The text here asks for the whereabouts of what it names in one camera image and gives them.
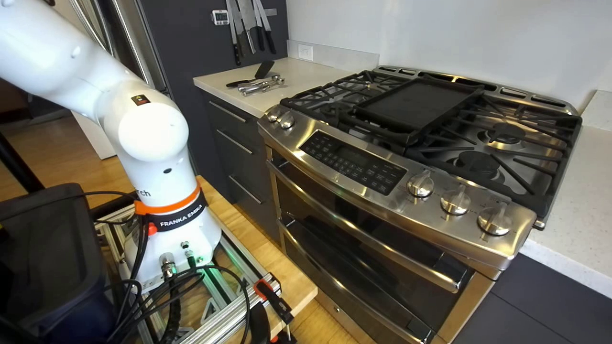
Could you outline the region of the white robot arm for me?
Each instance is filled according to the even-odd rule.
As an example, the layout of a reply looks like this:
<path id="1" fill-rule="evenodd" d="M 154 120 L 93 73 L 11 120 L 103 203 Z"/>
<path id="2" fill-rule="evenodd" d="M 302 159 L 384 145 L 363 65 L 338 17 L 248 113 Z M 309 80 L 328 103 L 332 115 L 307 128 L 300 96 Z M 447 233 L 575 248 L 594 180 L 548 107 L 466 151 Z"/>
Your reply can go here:
<path id="1" fill-rule="evenodd" d="M 130 245 L 131 277 L 151 291 L 166 264 L 210 262 L 221 229 L 189 162 L 177 105 L 145 84 L 42 0 L 0 0 L 0 78 L 99 124 L 137 193 L 147 243 Z"/>

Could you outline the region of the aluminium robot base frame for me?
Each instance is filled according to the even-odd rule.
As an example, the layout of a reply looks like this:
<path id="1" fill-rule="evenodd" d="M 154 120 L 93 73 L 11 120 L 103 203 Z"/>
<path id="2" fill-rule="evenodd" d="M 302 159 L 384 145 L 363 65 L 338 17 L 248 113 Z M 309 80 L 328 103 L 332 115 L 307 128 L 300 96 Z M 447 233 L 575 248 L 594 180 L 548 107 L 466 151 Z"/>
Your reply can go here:
<path id="1" fill-rule="evenodd" d="M 283 289 L 212 216 L 212 250 L 196 239 L 147 235 L 130 206 L 101 216 L 95 231 L 112 254 L 122 298 L 110 344 L 267 344 Z"/>

